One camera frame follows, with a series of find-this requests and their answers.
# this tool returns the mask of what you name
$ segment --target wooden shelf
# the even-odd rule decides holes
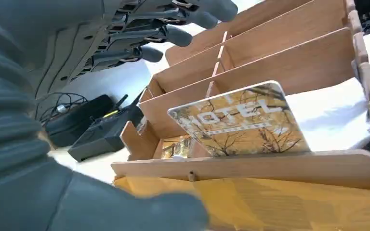
[[[153,76],[140,99],[147,118],[137,132],[128,122],[121,139],[129,162],[120,176],[196,180],[251,177],[370,189],[366,150],[213,158],[193,143],[189,158],[161,160],[162,140],[185,135],[167,111],[185,103],[266,80],[295,94],[359,76],[370,100],[370,66],[353,0],[266,0],[231,23],[195,36],[187,48],[167,51],[171,67]]]

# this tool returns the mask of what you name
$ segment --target robotic hand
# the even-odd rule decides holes
[[[204,230],[207,212],[191,195],[139,199],[59,165],[28,113],[83,67],[157,61],[143,45],[190,43],[169,24],[211,28],[236,12],[231,0],[0,0],[0,231]]]

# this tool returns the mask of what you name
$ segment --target white wall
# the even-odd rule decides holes
[[[123,104],[127,106],[145,88],[150,79],[151,74],[145,62],[138,61],[85,74],[65,86],[61,92],[81,94],[88,100],[106,94],[115,101],[128,94],[128,99]]]

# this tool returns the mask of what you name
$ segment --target wire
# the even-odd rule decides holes
[[[53,92],[53,93],[50,93],[48,94],[47,96],[45,96],[43,99],[41,99],[39,101],[39,103],[37,104],[36,106],[36,112],[35,112],[35,120],[37,120],[37,113],[38,113],[38,108],[39,108],[39,104],[45,100],[47,100],[50,96],[52,95],[55,95],[55,94],[59,94],[59,97],[57,98],[56,100],[56,104],[52,107],[49,107],[47,108],[40,116],[40,119],[39,121],[42,123],[43,126],[46,126],[47,123],[54,117],[58,116],[60,113],[57,111],[57,107],[59,105],[64,105],[66,108],[67,108],[67,111],[65,113],[68,113],[70,111],[70,109],[75,106],[75,105],[80,105],[80,104],[83,104],[83,103],[86,103],[88,102],[87,98],[82,96],[82,95],[79,95],[79,94],[76,94],[76,93],[69,93],[69,92]],[[60,103],[60,100],[62,99],[63,96],[67,96],[69,98],[69,102],[68,103]],[[80,98],[73,101],[72,100],[72,96],[79,96]]]
[[[39,110],[39,105],[40,105],[40,103],[41,102],[43,102],[43,101],[45,101],[45,100],[47,100],[50,96],[52,96],[52,95],[56,95],[56,94],[60,94],[61,96],[60,97],[62,97],[63,95],[75,95],[75,96],[79,96],[79,97],[81,97],[85,102],[88,102],[88,100],[87,100],[87,98],[86,97],[84,97],[84,96],[82,96],[82,95],[80,95],[80,94],[76,94],[76,93],[70,93],[70,92],[52,92],[52,93],[50,93],[50,94],[48,94],[48,95],[46,95],[45,97],[43,97],[43,99],[40,99],[39,100],[39,102],[38,102],[38,104],[36,105],[36,110],[35,110],[35,120],[37,120],[38,119],[38,110]]]

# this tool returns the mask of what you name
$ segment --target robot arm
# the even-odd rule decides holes
[[[91,47],[98,31],[107,31],[105,28],[116,22],[119,10],[134,19],[152,13],[158,15],[162,19],[161,28],[166,28],[168,21],[199,22],[211,27],[215,20],[229,21],[237,12],[231,0],[168,2],[0,0],[0,231],[200,231],[206,228],[207,212],[201,201],[191,195],[170,193],[139,199],[59,165],[47,156],[48,144],[37,137],[41,125],[28,115],[36,87],[46,81],[32,74],[60,71],[54,64],[66,63],[59,61],[58,52],[53,52],[57,49],[53,47],[53,39],[63,38],[56,35],[71,31],[73,46]],[[167,9],[156,11],[160,3],[173,3],[180,14],[162,18]],[[160,31],[153,36],[166,39]],[[139,45],[135,47],[138,50],[143,44]],[[85,53],[94,55],[90,49]],[[107,55],[95,57],[105,60]]]

